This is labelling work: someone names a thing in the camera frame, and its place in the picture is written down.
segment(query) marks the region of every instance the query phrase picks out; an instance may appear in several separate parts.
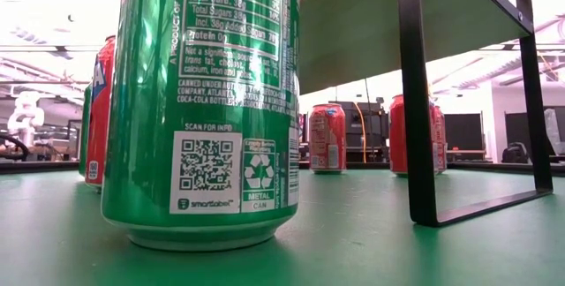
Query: can lid rim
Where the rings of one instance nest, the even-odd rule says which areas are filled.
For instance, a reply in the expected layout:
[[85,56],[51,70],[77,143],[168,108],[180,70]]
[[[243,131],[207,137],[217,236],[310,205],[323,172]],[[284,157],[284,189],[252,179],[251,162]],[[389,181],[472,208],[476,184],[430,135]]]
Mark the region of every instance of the can lid rim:
[[314,105],[314,107],[318,107],[318,106],[328,106],[328,105],[329,105],[329,106],[339,106],[339,107],[342,107],[341,104],[336,104],[336,103],[316,104],[316,105]]

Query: laboratory room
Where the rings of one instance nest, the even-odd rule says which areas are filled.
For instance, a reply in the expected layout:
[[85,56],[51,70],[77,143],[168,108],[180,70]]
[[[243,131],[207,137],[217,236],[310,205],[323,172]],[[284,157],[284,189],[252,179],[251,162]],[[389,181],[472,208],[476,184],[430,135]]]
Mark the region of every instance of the laboratory room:
[[563,285],[559,2],[0,0],[0,285]]

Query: recycling logo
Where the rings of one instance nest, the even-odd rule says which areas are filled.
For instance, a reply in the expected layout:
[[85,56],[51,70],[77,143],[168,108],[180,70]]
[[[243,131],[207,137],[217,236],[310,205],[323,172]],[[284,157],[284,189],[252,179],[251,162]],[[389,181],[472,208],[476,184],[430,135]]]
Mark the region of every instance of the recycling logo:
[[245,183],[249,189],[271,189],[273,187],[272,159],[267,154],[252,154],[245,164]]

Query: green soda can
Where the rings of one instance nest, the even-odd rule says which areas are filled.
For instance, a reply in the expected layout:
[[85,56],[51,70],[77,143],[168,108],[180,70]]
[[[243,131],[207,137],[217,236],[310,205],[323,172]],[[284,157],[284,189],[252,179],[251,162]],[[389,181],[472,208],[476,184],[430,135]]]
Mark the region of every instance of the green soda can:
[[79,173],[85,175],[87,169],[87,149],[88,149],[88,125],[90,124],[90,96],[92,94],[92,84],[88,84],[85,89],[85,103],[82,106],[82,122],[80,127],[80,154],[79,154]]
[[299,0],[122,0],[102,214],[133,243],[254,245],[298,208]]

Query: metal stand leg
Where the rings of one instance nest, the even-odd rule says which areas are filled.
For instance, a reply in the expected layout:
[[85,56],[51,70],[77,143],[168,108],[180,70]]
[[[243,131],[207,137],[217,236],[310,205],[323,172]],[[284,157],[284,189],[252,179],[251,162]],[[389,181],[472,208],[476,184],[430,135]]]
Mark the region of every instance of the metal stand leg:
[[421,0],[398,0],[410,215],[437,225]]
[[[524,5],[524,3],[530,8],[527,11],[527,17],[533,19],[531,0],[518,0],[518,8],[522,10],[520,4]],[[437,213],[421,0],[398,0],[398,11],[411,219],[418,224],[439,227],[551,193],[553,186],[546,142],[534,140],[531,143],[535,191]],[[543,124],[535,34],[523,38],[520,43],[524,63],[524,90],[530,137],[531,139],[543,139],[546,137],[546,130]]]

